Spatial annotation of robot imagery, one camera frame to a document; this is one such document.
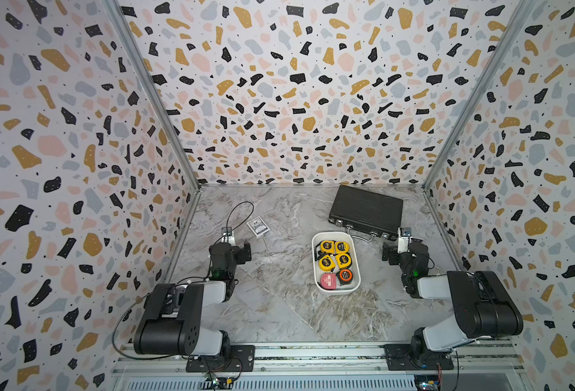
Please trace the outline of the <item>white plastic storage box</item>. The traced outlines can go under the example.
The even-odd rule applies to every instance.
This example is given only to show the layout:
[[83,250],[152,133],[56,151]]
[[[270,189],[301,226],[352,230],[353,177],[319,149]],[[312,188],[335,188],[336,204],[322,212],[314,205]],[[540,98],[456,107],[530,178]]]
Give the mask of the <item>white plastic storage box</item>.
[[311,240],[314,284],[327,295],[348,295],[362,282],[353,238],[341,231],[320,232]]

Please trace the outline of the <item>yellow 3m tape measure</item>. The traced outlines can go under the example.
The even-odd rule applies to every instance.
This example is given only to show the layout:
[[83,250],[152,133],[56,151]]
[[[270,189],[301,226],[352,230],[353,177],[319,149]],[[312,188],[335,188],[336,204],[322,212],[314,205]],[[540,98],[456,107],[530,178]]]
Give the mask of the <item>yellow 3m tape measure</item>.
[[352,266],[352,258],[348,253],[336,254],[335,261],[340,270],[344,270]]
[[325,254],[318,259],[318,267],[324,273],[331,273],[336,268],[335,258],[331,254]]

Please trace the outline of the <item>orange black tape measure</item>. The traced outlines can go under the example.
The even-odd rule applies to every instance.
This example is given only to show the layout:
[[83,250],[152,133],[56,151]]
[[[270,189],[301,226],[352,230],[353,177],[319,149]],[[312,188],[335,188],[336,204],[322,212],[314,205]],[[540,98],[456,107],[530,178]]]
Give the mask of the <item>orange black tape measure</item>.
[[345,286],[348,284],[351,284],[354,280],[354,273],[352,272],[351,269],[349,268],[345,268],[345,269],[340,269],[337,273],[336,273],[336,278],[339,281],[339,284],[341,286]]

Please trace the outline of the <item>yellow 3.5m tape measure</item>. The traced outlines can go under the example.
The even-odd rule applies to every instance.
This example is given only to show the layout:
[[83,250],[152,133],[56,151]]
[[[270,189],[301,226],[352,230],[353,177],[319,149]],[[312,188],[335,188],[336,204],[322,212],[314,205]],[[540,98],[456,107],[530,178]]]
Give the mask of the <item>yellow 3.5m tape measure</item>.
[[348,253],[350,251],[350,246],[345,241],[336,241],[335,250],[337,254]]

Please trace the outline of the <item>yellow 2m tape measure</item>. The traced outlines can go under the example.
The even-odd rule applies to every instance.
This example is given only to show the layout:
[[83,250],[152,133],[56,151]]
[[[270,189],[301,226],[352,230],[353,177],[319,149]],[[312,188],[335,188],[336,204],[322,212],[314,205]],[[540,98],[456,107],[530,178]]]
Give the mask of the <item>yellow 2m tape measure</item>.
[[336,242],[333,240],[324,240],[319,244],[319,251],[324,254],[336,253]]

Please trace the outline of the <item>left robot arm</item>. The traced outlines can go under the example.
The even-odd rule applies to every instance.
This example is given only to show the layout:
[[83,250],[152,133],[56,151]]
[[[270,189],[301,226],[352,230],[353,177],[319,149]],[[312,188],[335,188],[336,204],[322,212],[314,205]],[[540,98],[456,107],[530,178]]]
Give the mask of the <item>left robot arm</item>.
[[147,296],[136,331],[139,355],[228,358],[230,338],[224,331],[201,326],[204,308],[230,300],[237,285],[235,272],[252,260],[250,243],[228,242],[209,248],[209,275],[200,281],[161,283]]

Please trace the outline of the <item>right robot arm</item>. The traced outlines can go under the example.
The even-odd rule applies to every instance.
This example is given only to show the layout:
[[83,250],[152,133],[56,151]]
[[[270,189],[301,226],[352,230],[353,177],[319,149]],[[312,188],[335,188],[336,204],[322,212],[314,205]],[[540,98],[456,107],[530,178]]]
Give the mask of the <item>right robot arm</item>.
[[410,343],[412,359],[447,354],[482,338],[522,333],[522,314],[494,272],[449,270],[430,275],[429,248],[409,238],[400,238],[397,246],[384,244],[382,260],[400,268],[403,288],[410,297],[452,304],[451,316],[415,331]]

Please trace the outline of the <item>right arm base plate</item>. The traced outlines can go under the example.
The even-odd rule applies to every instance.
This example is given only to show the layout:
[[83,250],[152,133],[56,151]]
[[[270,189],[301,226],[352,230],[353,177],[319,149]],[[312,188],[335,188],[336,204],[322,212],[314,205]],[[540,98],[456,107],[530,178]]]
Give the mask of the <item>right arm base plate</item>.
[[448,371],[455,368],[446,352],[424,350],[417,353],[410,344],[387,344],[383,349],[389,371]]

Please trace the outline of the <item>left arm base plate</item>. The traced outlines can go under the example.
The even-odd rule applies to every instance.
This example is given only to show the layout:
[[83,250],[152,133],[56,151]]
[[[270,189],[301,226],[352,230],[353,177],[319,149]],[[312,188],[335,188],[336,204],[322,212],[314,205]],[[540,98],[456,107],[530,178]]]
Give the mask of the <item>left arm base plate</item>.
[[187,362],[186,372],[251,372],[255,361],[255,345],[230,345],[218,355],[201,355]]

